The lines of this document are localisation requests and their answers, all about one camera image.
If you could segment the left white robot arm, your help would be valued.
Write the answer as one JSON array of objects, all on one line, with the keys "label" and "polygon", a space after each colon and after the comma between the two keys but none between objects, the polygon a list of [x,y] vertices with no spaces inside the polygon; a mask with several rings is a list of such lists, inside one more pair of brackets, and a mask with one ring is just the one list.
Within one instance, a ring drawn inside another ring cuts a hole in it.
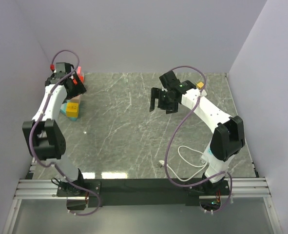
[{"label": "left white robot arm", "polygon": [[51,65],[52,74],[45,81],[45,93],[39,109],[22,131],[30,155],[44,168],[54,167],[61,179],[57,185],[64,191],[79,196],[85,191],[82,172],[64,155],[66,140],[57,118],[66,101],[86,92],[76,70],[66,62]]}]

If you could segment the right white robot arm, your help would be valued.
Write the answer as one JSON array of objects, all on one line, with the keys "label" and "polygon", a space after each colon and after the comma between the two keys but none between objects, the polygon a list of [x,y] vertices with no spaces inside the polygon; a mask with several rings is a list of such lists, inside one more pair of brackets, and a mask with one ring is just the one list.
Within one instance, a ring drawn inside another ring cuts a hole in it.
[{"label": "right white robot arm", "polygon": [[179,105],[183,105],[212,132],[212,138],[202,154],[208,168],[201,181],[203,192],[212,195],[218,190],[234,156],[245,146],[243,120],[223,112],[206,98],[205,80],[197,84],[189,80],[181,82],[172,70],[159,79],[162,88],[151,89],[150,111],[159,108],[167,114],[174,114]]}]

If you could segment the white rounded square adapter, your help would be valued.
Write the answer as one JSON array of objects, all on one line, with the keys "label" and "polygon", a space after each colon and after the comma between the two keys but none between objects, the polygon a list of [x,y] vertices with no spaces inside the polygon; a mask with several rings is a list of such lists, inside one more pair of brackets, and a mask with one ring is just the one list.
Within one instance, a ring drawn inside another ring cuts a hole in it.
[{"label": "white rounded square adapter", "polygon": [[206,96],[206,95],[207,95],[206,90],[203,90],[203,91],[201,92],[201,96]]}]

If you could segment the small yellow plug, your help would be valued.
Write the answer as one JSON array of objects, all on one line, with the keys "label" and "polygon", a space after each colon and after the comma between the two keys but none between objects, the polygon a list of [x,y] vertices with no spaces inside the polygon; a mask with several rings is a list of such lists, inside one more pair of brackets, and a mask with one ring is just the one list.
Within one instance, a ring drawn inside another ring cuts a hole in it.
[{"label": "small yellow plug", "polygon": [[203,82],[198,82],[196,84],[197,89],[201,90],[204,87],[204,83]]}]

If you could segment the white power strip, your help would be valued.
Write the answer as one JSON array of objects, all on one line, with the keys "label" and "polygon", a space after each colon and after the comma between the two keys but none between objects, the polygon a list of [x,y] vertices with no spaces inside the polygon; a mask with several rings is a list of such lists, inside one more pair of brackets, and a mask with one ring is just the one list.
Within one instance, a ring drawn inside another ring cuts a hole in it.
[{"label": "white power strip", "polygon": [[208,163],[208,168],[206,169],[206,173],[208,174],[216,174],[218,170],[217,166],[217,158],[213,155],[210,144],[208,144],[204,150],[204,154],[201,156],[201,159],[204,159]]}]

